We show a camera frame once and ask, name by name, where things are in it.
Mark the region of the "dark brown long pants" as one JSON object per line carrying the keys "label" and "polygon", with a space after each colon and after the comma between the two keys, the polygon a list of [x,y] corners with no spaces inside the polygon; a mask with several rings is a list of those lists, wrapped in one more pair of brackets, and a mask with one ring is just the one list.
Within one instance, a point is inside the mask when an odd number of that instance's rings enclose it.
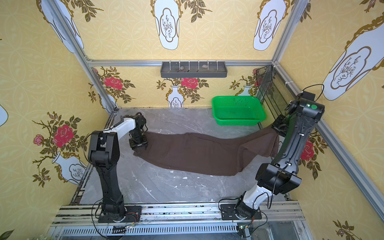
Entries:
{"label": "dark brown long pants", "polygon": [[279,135],[271,127],[235,139],[199,133],[164,135],[148,133],[148,146],[134,156],[164,169],[213,176],[234,176],[256,156],[275,157]]}

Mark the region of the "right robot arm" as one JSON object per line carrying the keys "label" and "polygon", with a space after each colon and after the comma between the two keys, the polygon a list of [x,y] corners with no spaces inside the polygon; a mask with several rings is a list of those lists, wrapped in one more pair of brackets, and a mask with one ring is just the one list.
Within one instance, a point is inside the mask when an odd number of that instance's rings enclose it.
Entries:
{"label": "right robot arm", "polygon": [[235,205],[239,219],[258,219],[257,210],[267,200],[297,188],[302,180],[297,176],[299,159],[311,132],[321,120],[325,106],[317,103],[316,95],[302,91],[289,103],[286,116],[279,115],[272,129],[284,137],[277,156],[270,164],[262,164],[256,174],[257,183],[246,191]]}

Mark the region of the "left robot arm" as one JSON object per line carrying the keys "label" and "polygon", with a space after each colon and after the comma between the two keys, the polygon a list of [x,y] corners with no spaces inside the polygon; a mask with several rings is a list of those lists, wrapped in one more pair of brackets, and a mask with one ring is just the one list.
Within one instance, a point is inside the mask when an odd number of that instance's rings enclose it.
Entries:
{"label": "left robot arm", "polygon": [[147,120],[142,113],[121,117],[121,120],[109,129],[91,133],[88,162],[96,168],[103,198],[100,200],[101,213],[99,223],[136,223],[140,219],[141,207],[126,208],[124,197],[118,183],[117,165],[120,159],[119,140],[129,135],[132,150],[146,148],[148,140],[144,127]]}

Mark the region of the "green plastic basket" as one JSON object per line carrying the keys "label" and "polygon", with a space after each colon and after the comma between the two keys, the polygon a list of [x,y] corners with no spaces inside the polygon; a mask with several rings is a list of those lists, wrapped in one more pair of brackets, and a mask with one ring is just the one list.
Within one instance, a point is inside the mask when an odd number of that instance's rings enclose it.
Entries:
{"label": "green plastic basket", "polygon": [[260,100],[252,96],[214,97],[212,110],[220,126],[254,126],[266,119]]}

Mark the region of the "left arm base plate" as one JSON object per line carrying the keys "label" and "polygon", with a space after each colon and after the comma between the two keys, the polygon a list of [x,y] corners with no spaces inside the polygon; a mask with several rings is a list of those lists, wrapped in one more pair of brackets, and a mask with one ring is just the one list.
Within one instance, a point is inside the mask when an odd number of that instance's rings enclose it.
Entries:
{"label": "left arm base plate", "polygon": [[125,206],[123,214],[102,210],[98,223],[137,223],[140,221],[141,213],[141,206]]}

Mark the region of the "grey wall shelf tray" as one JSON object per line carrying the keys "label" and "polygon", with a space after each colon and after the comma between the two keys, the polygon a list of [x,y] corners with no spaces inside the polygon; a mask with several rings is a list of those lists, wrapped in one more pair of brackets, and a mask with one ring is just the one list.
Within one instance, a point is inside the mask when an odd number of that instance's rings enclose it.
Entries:
{"label": "grey wall shelf tray", "polygon": [[162,62],[162,78],[226,78],[228,69],[223,61]]}

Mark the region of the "aluminium front rail frame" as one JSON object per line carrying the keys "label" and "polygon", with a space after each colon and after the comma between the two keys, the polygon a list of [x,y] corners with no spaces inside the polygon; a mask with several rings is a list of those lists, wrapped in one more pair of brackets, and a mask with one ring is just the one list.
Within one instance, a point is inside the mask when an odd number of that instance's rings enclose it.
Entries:
{"label": "aluminium front rail frame", "polygon": [[313,236],[297,201],[275,202],[270,208],[261,204],[261,220],[224,221],[220,204],[201,203],[128,204],[141,206],[137,223],[98,223],[96,206],[62,206],[47,235],[55,240],[65,237],[231,234],[247,240],[312,240]]}

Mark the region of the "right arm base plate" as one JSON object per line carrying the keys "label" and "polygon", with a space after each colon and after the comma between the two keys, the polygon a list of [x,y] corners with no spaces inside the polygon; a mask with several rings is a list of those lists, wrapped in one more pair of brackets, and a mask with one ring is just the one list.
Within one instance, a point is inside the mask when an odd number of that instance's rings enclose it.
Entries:
{"label": "right arm base plate", "polygon": [[224,221],[237,221],[237,220],[261,220],[262,219],[262,214],[259,210],[256,210],[254,214],[246,214],[246,216],[241,215],[236,209],[235,209],[236,204],[229,204],[229,203],[224,203],[220,204],[220,209],[221,209],[221,218]]}

